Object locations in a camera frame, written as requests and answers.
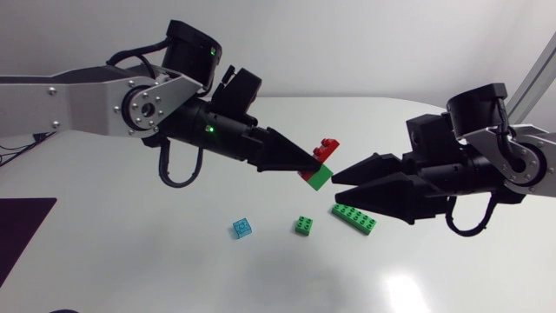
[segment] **white table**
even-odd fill
[[[439,108],[384,98],[263,98],[250,111],[309,151],[340,141],[340,171],[373,152],[410,150],[405,121]],[[173,144],[181,180],[196,149]],[[330,214],[327,183],[257,173],[205,154],[183,190],[159,181],[158,149],[129,138],[66,132],[0,170],[0,197],[54,196],[45,219],[0,289],[0,311],[50,312],[553,312],[554,199],[501,205],[477,237],[443,216],[408,226],[378,221],[363,236]],[[456,223],[474,226],[487,195],[462,197]],[[309,237],[294,233],[314,219]],[[246,217],[253,234],[232,236]]]

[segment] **green lego brick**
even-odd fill
[[[334,173],[326,165],[321,165],[321,169],[314,173],[307,183],[313,187],[314,190],[319,190]]]
[[[313,226],[313,220],[306,218],[304,216],[299,216],[297,224],[295,225],[295,231],[303,235],[309,236],[311,231],[311,226]]]
[[[354,207],[343,204],[335,204],[332,208],[332,213],[339,216],[342,220],[350,223],[356,229],[368,235],[376,225],[376,221],[369,216],[361,213]]]

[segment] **black wire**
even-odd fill
[[[149,60],[143,55],[137,55],[136,57],[138,57],[142,63],[145,64],[145,67],[149,71],[150,78],[156,79],[155,69],[153,69],[153,65],[149,62]]]
[[[203,91],[203,92],[197,92],[195,94],[195,97],[205,97],[206,95],[209,94],[210,90],[212,89],[212,83],[214,82],[214,78],[210,81],[210,85],[208,86],[208,89]]]
[[[46,134],[44,137],[42,137],[42,139],[35,141],[32,144],[29,144],[28,146],[26,146],[23,150],[18,151],[18,152],[14,152],[14,153],[6,153],[4,154],[4,156],[8,156],[8,155],[13,155],[11,158],[9,158],[8,160],[6,160],[5,162],[0,161],[0,167],[4,166],[5,164],[13,161],[14,159],[16,159],[17,157],[21,156],[23,153],[35,148],[37,145],[39,145],[40,143],[43,143],[46,139],[54,136],[54,134],[56,134],[56,132],[51,132],[49,134]]]
[[[453,208],[455,207],[456,196],[451,196],[448,198],[448,210],[446,211],[446,224],[454,233],[460,236],[476,236],[481,233],[481,231],[487,228],[488,221],[490,220],[490,216],[494,212],[494,208],[496,208],[496,204],[498,204],[498,197],[495,193],[492,193],[490,196],[490,200],[488,201],[488,206],[486,207],[485,216],[480,221],[480,223],[470,230],[460,230],[454,223],[453,223]]]
[[[1,155],[0,155],[0,163],[2,163],[3,157],[15,155],[15,154],[17,154],[17,153],[18,153],[18,152],[11,152],[11,153],[4,153],[4,154],[1,154]]]
[[[33,144],[33,143],[25,144],[25,145],[23,145],[23,146],[21,146],[21,147],[16,147],[16,148],[6,148],[6,147],[0,145],[0,148],[2,148],[2,149],[4,149],[4,150],[20,150],[20,149],[23,149],[23,148],[27,148],[27,147],[29,147],[29,146],[32,145],[32,144]]]
[[[502,99],[497,99],[496,107],[498,108],[500,119],[502,120],[502,123],[498,125],[496,133],[498,149],[500,150],[500,154],[506,159],[512,169],[521,172],[523,169],[520,169],[520,159],[514,155],[512,145],[507,138],[508,135],[513,134],[513,130],[510,131],[504,101]]]
[[[168,140],[168,138],[163,138],[160,145],[160,157],[158,161],[158,175],[162,179],[162,182],[173,188],[183,188],[193,183],[196,180],[196,178],[199,176],[199,172],[201,172],[202,148],[199,148],[199,151],[197,152],[197,163],[195,165],[195,170],[193,171],[193,174],[191,174],[191,177],[183,183],[176,183],[169,177],[169,172],[168,172],[169,154],[170,154],[170,141]]]
[[[146,55],[148,53],[152,53],[158,50],[162,50],[168,47],[172,42],[170,37],[162,40],[160,43],[151,44],[149,46],[136,48],[133,50],[124,50],[116,53],[114,56],[110,58],[110,60],[106,61],[107,65],[115,66],[116,64],[120,63],[122,60],[125,60],[129,57],[136,57]]]

